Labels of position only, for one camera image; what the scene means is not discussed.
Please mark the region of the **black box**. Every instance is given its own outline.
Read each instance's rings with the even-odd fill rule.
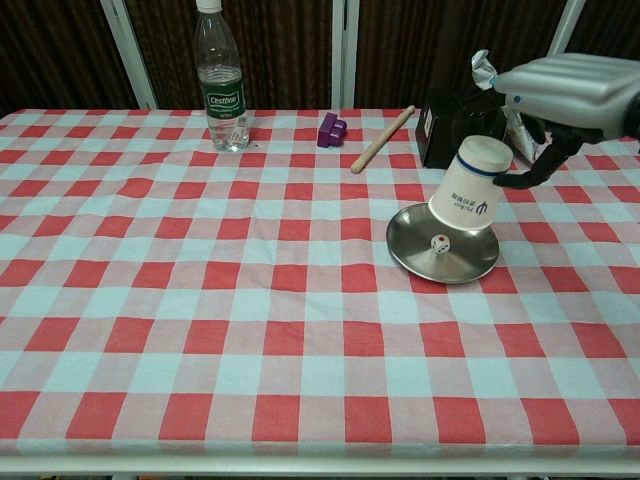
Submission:
[[[482,92],[429,90],[416,127],[422,165],[449,168],[468,135],[504,139],[506,119],[491,102]]]

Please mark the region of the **bottle cap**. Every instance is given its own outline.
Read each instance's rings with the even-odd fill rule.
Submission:
[[[222,11],[222,0],[196,0],[201,13],[218,13]]]

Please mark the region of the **wooden stick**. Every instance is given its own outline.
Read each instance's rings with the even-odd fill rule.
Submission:
[[[369,147],[362,152],[362,154],[358,157],[358,159],[353,162],[351,165],[352,173],[360,173],[364,167],[371,161],[373,156],[378,153],[378,150],[382,148],[382,146],[387,143],[389,137],[394,134],[394,132],[402,126],[404,122],[407,121],[407,118],[411,116],[413,112],[416,111],[416,107],[413,105],[409,105],[400,115],[398,115],[391,125],[384,129],[384,131],[380,134],[376,140],[369,145]]]

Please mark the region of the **bottle label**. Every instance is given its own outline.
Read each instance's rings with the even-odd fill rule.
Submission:
[[[207,109],[212,118],[235,118],[245,111],[242,79],[227,85],[200,84]]]

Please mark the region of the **blue stripe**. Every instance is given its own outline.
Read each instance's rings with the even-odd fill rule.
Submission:
[[[501,172],[487,172],[485,170],[480,170],[479,168],[476,168],[473,165],[465,162],[459,153],[456,153],[456,157],[458,158],[458,161],[464,168],[466,168],[467,170],[473,173],[477,173],[478,175],[482,175],[485,177],[497,177],[498,175],[502,175],[503,173],[507,173],[509,171],[509,169],[507,168],[506,170],[502,170]]]

